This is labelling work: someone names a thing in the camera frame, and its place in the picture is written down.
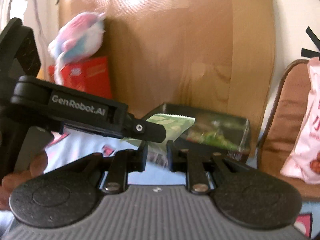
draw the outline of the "wooden panel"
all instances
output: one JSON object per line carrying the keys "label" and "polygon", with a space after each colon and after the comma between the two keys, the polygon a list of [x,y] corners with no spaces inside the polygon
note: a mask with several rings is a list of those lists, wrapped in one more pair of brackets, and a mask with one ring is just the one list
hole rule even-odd
{"label": "wooden panel", "polygon": [[[274,36],[269,5],[271,0],[61,0],[60,23],[85,10],[106,12],[97,56],[108,55],[114,98],[137,117],[165,101],[229,112],[250,118],[256,141],[274,39],[264,45],[251,36],[265,25],[272,27],[262,37]],[[250,11],[257,17],[248,17]]]}

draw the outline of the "gray ribbed surface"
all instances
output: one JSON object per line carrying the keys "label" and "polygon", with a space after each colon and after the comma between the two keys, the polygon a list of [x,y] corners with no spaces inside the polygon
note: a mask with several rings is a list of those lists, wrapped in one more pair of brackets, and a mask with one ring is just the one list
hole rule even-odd
{"label": "gray ribbed surface", "polygon": [[135,186],[104,197],[99,208],[72,226],[34,229],[18,226],[4,240],[302,240],[293,226],[254,231],[229,222],[209,197],[188,193],[184,186]]}

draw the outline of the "finger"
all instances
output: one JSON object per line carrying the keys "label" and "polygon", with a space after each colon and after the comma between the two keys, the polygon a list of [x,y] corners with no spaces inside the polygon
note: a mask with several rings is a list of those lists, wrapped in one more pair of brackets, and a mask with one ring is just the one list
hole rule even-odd
{"label": "finger", "polygon": [[0,186],[0,210],[10,210],[9,196],[10,192]]}
{"label": "finger", "polygon": [[45,151],[37,155],[30,164],[31,177],[35,178],[43,174],[48,165],[48,156]]}
{"label": "finger", "polygon": [[1,185],[8,192],[12,192],[17,186],[31,179],[30,171],[21,173],[10,173],[2,179]]}

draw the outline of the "pink package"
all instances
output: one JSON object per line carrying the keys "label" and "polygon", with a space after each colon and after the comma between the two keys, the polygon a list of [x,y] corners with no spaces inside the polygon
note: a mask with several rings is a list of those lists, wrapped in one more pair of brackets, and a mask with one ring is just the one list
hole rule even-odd
{"label": "pink package", "polygon": [[308,63],[311,89],[307,111],[303,117],[295,146],[280,173],[320,184],[320,61],[312,58]]}

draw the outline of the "red cardboard box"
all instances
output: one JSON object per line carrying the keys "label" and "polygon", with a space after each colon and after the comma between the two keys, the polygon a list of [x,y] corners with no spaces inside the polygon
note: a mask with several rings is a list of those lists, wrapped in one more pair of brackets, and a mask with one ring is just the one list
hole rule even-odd
{"label": "red cardboard box", "polygon": [[[49,73],[51,82],[54,82],[54,66],[49,66]],[[67,64],[60,73],[65,87],[112,99],[107,57]]]}

